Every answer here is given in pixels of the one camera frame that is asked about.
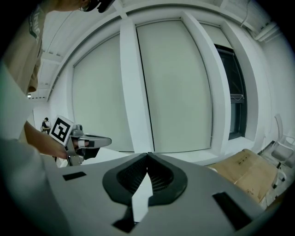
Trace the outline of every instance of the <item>glasses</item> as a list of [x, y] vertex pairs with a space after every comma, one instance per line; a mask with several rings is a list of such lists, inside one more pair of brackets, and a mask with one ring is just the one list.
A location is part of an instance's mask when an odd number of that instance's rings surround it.
[[89, 12], [99, 7], [101, 4], [100, 0], [90, 0], [87, 5], [80, 7], [80, 11], [82, 12]]

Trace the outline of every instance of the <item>ceiling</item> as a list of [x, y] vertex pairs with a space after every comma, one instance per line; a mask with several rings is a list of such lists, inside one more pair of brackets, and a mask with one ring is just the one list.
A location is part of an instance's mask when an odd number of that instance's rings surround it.
[[[251, 25], [256, 33], [270, 23], [271, 18], [261, 9], [253, 0], [190, 0], [185, 1], [192, 5], [203, 4], [202, 7], [220, 7], [230, 14], [245, 19]], [[104, 13], [92, 12], [51, 12], [46, 16], [41, 58], [41, 66], [38, 73], [38, 89], [31, 93], [34, 100], [48, 100], [50, 90], [53, 87], [57, 70], [60, 69], [60, 63], [68, 54], [71, 47], [79, 40], [80, 36], [98, 21], [106, 18], [112, 13], [117, 12], [118, 16], [127, 17], [126, 12], [130, 9], [141, 8], [148, 5], [178, 3], [181, 0], [116, 0], [114, 4]]]

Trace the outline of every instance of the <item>brown box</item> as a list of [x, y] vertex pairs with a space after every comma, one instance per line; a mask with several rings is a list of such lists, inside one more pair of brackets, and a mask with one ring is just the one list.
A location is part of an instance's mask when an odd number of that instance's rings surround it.
[[277, 175], [275, 166], [248, 149], [208, 167], [217, 170], [220, 175], [239, 186], [258, 203], [271, 188]]

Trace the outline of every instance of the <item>white shirt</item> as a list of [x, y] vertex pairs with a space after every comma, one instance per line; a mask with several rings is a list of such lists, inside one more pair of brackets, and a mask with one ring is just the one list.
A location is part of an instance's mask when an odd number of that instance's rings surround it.
[[45, 122], [45, 125], [46, 125], [47, 127], [51, 128], [51, 123], [50, 123], [50, 121], [46, 121], [46, 122]]

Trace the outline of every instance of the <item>distant person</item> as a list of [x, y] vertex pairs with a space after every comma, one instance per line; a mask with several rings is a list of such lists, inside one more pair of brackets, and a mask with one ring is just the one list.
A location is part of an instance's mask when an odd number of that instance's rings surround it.
[[42, 122], [42, 132], [47, 132], [49, 134], [50, 132], [50, 125], [48, 118], [46, 117]]

